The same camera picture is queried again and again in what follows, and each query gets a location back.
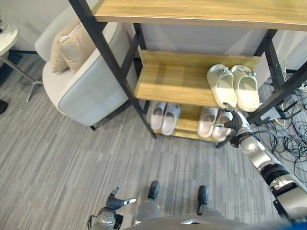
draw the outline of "white wall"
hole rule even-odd
[[[15,48],[35,50],[36,39],[68,5],[68,0],[0,0],[3,23],[14,24],[20,31]]]

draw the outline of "wooden shelf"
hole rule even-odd
[[[150,115],[152,111],[152,103],[148,110],[147,119],[150,121]],[[201,138],[197,134],[197,127],[199,117],[201,115],[202,107],[182,104],[180,117],[178,119],[175,131],[172,136],[181,137],[181,138],[190,138],[197,140],[206,140],[216,142],[213,138]]]
[[[306,0],[101,0],[99,22],[307,30]]]
[[[217,63],[254,69],[259,59],[142,50],[143,69],[135,94],[150,101],[217,107],[207,82],[208,69]]]

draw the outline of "slipper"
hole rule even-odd
[[[231,120],[232,120],[232,114],[230,112],[220,111],[216,118],[216,123],[223,124]],[[213,127],[212,137],[216,141],[221,142],[226,139],[227,135],[229,135],[230,132],[231,132],[231,129],[229,128]]]
[[[166,136],[170,136],[176,127],[180,115],[180,105],[175,103],[167,104],[161,132]]]
[[[256,73],[243,65],[233,66],[230,71],[234,75],[234,89],[239,108],[246,112],[254,112],[260,104]]]
[[[222,64],[212,66],[207,73],[207,80],[219,107],[226,108],[224,102],[233,107],[236,106],[236,93],[233,87],[234,76],[228,67]]]
[[[216,121],[218,108],[203,107],[201,111],[200,121],[198,122],[197,133],[202,138],[208,138],[212,134],[213,124]]]
[[[150,119],[150,126],[153,130],[161,129],[165,107],[166,102],[156,102],[153,106],[152,115]]]

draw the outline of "cushion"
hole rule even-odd
[[[53,73],[62,72],[63,70],[68,68],[68,65],[62,54],[59,50],[59,40],[66,35],[69,35],[76,26],[80,23],[79,20],[74,21],[73,23],[67,25],[63,30],[61,30],[54,38],[52,48],[51,48],[51,56],[50,56],[50,68]]]
[[[60,43],[60,52],[73,73],[78,71],[96,49],[82,24],[77,26],[69,36],[63,38]]]

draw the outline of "gray carpet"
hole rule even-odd
[[[43,65],[38,55],[19,64],[35,78]],[[138,198],[119,211],[127,227],[152,180],[161,184],[163,216],[195,214],[205,184],[209,206],[229,219],[279,218],[265,182],[229,144],[217,150],[205,141],[152,139],[132,107],[93,132],[58,112],[41,86],[26,103],[29,86],[21,79],[13,72],[0,88],[9,102],[0,116],[1,230],[84,230],[116,186],[119,198]]]

